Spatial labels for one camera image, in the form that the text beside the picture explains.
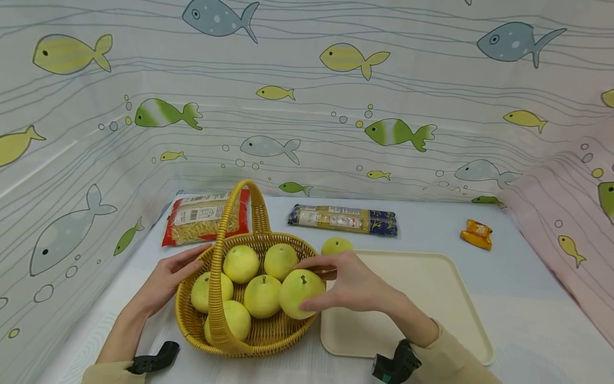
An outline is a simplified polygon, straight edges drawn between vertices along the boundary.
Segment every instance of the beige tray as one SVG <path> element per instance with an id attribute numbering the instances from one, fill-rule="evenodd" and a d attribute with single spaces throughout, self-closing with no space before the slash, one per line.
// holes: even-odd
<path id="1" fill-rule="evenodd" d="M 451 259 L 436 253 L 356 254 L 427 315 L 441 322 L 484 365 L 492 363 L 492 343 Z M 334 281 L 329 282 L 328 289 L 334 285 Z M 324 348 L 333 355 L 373 358 L 379 353 L 391 358 L 403 334 L 382 313 L 331 308 L 322 312 L 320 337 Z"/>

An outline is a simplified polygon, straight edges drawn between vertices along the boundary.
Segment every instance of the left hand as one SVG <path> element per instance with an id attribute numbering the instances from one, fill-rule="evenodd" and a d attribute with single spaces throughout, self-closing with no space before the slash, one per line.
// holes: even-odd
<path id="1" fill-rule="evenodd" d="M 203 262 L 196 258 L 210 246 L 210 243 L 203 244 L 158 261 L 152 274 L 127 307 L 133 306 L 145 311 L 148 317 L 158 313 L 175 295 L 179 283 L 203 266 Z"/>

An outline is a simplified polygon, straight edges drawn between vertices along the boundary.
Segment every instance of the orange snack package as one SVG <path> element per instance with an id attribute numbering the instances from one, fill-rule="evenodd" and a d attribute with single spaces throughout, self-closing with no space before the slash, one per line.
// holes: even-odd
<path id="1" fill-rule="evenodd" d="M 475 220 L 467 220 L 467 230 L 460 232 L 460 237 L 469 244 L 484 248 L 488 251 L 492 248 L 492 229 Z"/>

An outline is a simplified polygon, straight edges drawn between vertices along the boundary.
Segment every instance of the red pasta bag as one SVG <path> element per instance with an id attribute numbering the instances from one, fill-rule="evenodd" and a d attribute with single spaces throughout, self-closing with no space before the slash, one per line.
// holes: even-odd
<path id="1" fill-rule="evenodd" d="M 162 246 L 215 240 L 229 196 L 230 191 L 177 200 L 173 204 L 173 212 L 171 212 L 166 223 Z M 226 237 L 249 232 L 247 224 L 248 203 L 249 189 L 243 189 L 233 205 Z"/>

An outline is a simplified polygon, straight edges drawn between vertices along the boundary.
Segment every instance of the hand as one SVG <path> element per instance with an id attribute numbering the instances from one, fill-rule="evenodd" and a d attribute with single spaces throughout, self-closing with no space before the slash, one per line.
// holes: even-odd
<path id="1" fill-rule="evenodd" d="M 324 280 L 336 282 L 326 293 L 303 301 L 300 308 L 304 311 L 319 312 L 332 307 L 345 307 L 358 312 L 383 312 L 388 298 L 398 294 L 396 289 L 373 273 L 352 251 L 308 257 L 298 263 L 295 269 L 313 267 L 324 270 L 336 267 L 336 271 L 320 275 Z"/>
<path id="2" fill-rule="evenodd" d="M 196 258 L 210 246 L 203 244 L 158 261 L 152 274 L 127 307 L 136 306 L 146 311 L 148 317 L 158 313 L 175 295 L 179 283 L 203 266 L 203 262 Z"/>

